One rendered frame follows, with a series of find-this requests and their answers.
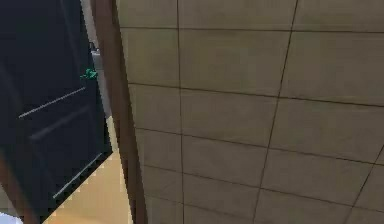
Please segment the brown wooden door frame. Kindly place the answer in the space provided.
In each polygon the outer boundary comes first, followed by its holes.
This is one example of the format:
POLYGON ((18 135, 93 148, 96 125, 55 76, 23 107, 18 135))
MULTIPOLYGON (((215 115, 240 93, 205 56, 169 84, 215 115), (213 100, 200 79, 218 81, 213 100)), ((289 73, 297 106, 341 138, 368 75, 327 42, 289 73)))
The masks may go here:
POLYGON ((148 224, 117 0, 91 0, 133 224, 148 224))

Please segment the dark blue room door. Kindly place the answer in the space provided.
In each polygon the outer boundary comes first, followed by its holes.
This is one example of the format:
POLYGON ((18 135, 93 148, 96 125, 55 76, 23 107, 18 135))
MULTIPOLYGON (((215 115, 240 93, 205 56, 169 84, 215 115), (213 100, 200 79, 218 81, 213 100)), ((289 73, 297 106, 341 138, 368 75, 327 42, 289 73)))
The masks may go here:
POLYGON ((0 184, 44 221, 112 153, 81 0, 0 0, 0 184))

